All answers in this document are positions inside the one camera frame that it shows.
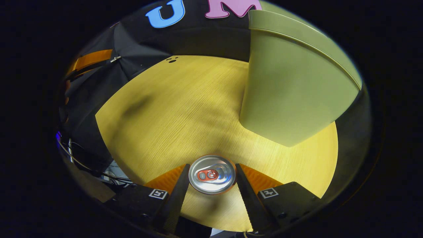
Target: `pull tab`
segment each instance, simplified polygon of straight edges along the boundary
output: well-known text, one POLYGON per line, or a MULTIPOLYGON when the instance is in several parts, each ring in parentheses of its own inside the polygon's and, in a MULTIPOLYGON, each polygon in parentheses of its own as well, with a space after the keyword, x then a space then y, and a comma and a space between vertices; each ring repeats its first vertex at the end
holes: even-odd
POLYGON ((200 170, 197 173, 197 178, 200 181, 211 181, 219 177, 219 173, 214 169, 200 170))

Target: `green plastic container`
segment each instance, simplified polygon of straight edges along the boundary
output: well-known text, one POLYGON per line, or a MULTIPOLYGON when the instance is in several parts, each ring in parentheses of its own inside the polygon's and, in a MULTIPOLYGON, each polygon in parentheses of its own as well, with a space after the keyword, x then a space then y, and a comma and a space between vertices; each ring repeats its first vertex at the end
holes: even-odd
POLYGON ((317 29, 270 11, 249 12, 251 47, 240 122, 294 146, 335 121, 362 80, 348 56, 317 29))

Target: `yellow wooden surface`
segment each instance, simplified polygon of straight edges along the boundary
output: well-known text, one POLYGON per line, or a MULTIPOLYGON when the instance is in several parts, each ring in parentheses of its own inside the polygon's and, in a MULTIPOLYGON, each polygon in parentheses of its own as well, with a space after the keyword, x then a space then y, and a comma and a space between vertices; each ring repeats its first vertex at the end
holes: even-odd
MULTIPOLYGON (((335 123, 294 147, 272 142, 239 123, 248 63, 175 57, 131 80, 96 114, 107 148, 130 179, 144 184, 219 154, 282 183, 296 181, 318 197, 325 193, 338 155, 335 123)), ((189 186, 181 214, 221 230, 252 230, 237 185, 215 196, 189 186)))

